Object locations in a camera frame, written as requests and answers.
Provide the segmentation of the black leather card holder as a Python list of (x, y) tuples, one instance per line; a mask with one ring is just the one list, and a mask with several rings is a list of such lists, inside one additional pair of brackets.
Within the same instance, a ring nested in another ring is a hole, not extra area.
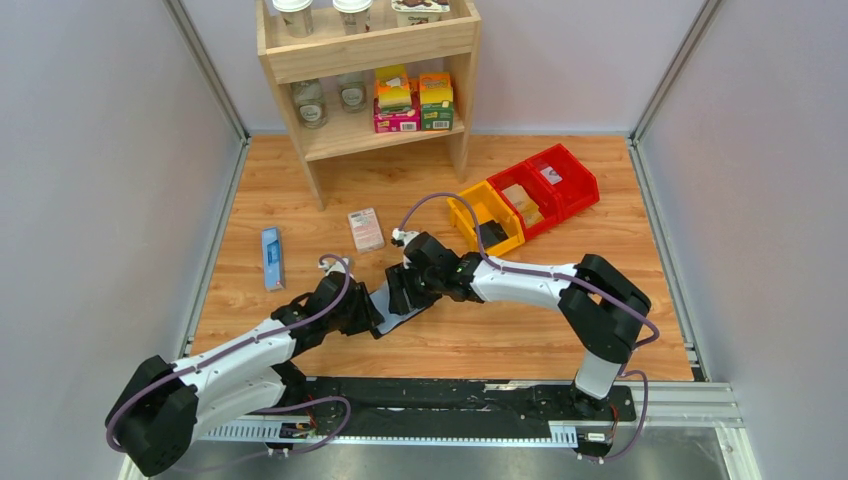
[(414, 318), (415, 316), (419, 315), (420, 313), (426, 310), (426, 308), (416, 308), (413, 309), (410, 313), (406, 314), (391, 313), (389, 311), (390, 291), (387, 282), (384, 282), (374, 292), (370, 293), (369, 298), (372, 301), (374, 307), (376, 308), (376, 311), (382, 317), (382, 321), (379, 322), (376, 327), (370, 330), (375, 340), (378, 340), (388, 335), (391, 331), (395, 330), (400, 325), (404, 324), (408, 320)]

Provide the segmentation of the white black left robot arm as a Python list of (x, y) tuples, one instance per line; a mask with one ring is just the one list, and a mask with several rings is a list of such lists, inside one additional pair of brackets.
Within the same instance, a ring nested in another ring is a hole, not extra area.
[(202, 435), (244, 414), (283, 405), (300, 373), (292, 359), (333, 332), (380, 335), (385, 297), (342, 272), (204, 354), (142, 361), (109, 411), (106, 439), (146, 476), (172, 466)]

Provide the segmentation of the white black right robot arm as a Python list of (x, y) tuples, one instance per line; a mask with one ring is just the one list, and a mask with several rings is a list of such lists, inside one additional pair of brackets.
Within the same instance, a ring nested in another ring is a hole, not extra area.
[(576, 264), (533, 265), (479, 252), (458, 256), (426, 232), (396, 228), (400, 263), (372, 299), (387, 333), (443, 297), (455, 302), (513, 302), (560, 312), (586, 353), (574, 379), (579, 395), (606, 398), (639, 346), (651, 308), (648, 297), (599, 255)]

